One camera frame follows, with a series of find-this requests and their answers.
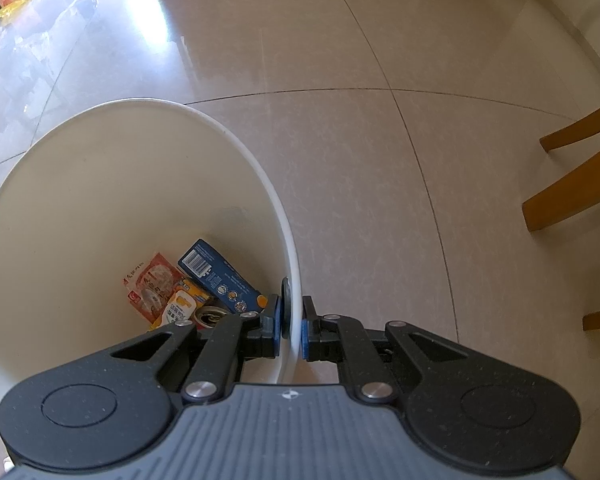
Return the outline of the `wooden chair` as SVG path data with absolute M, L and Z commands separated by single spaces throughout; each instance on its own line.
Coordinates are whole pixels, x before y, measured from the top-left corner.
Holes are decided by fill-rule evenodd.
M 600 133 L 600 108 L 540 139 L 544 152 L 575 144 Z M 569 219 L 600 203 L 600 151 L 521 206 L 530 232 Z

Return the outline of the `white plastic trash bin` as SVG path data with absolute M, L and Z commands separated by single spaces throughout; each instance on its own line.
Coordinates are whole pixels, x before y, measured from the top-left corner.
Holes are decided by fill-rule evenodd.
M 0 401 L 43 370 L 148 331 L 123 280 L 206 240 L 260 292 L 288 290 L 289 337 L 255 382 L 290 382 L 302 292 L 289 221 L 238 137 L 178 103 L 95 106 L 33 144 L 0 188 Z

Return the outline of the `red snack wrapper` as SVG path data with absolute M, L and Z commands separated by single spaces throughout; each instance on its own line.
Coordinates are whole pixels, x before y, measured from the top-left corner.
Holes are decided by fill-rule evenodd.
M 137 312 L 152 324 L 162 315 L 183 274 L 160 252 L 138 264 L 122 283 L 126 298 Z

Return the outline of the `red soda can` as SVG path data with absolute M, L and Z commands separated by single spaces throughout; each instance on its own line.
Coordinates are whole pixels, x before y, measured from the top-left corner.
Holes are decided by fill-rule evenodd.
M 205 304 L 195 310 L 193 320 L 202 330 L 212 330 L 227 315 L 230 315 L 229 310 L 213 304 Z

